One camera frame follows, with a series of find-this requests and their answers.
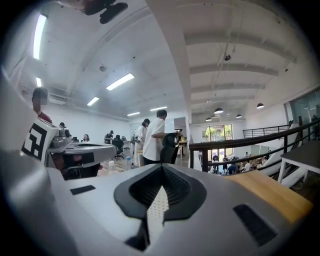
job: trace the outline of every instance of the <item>white shirt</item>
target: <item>white shirt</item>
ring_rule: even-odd
[[[250,171],[250,167],[251,167],[250,163],[247,162],[244,166],[244,169],[245,169],[244,171],[245,172]]]
[[[165,132],[165,121],[161,118],[153,120],[146,131],[142,155],[152,161],[160,161],[163,148],[162,138],[152,138],[152,135]]]
[[[146,140],[147,128],[141,125],[138,129],[135,130],[134,137],[140,141],[136,142],[134,146],[137,150],[142,150],[145,140]]]

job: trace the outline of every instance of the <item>black pants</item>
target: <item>black pants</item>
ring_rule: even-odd
[[[143,157],[143,165],[152,165],[152,164],[160,164],[160,161],[152,161],[148,158]]]

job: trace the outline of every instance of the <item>office chair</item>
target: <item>office chair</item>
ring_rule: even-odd
[[[160,152],[160,163],[174,164],[176,162],[179,140],[176,133],[169,133],[162,140],[163,149]]]
[[[112,145],[116,146],[116,154],[114,158],[118,161],[118,158],[123,158],[125,159],[123,152],[124,152],[124,142],[120,138],[115,138],[112,141]]]

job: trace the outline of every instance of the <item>sticker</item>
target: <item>sticker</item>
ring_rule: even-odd
[[[34,123],[26,136],[21,151],[41,161],[46,135],[47,131]]]

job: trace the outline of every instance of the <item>black slot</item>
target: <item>black slot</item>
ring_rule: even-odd
[[[77,187],[77,188],[72,188],[70,189],[72,195],[78,195],[81,193],[85,193],[88,192],[90,190],[95,190],[96,188],[92,185],[88,185],[88,186],[82,186],[82,187]]]
[[[259,247],[274,239],[277,234],[248,205],[233,208],[236,215],[250,232]]]

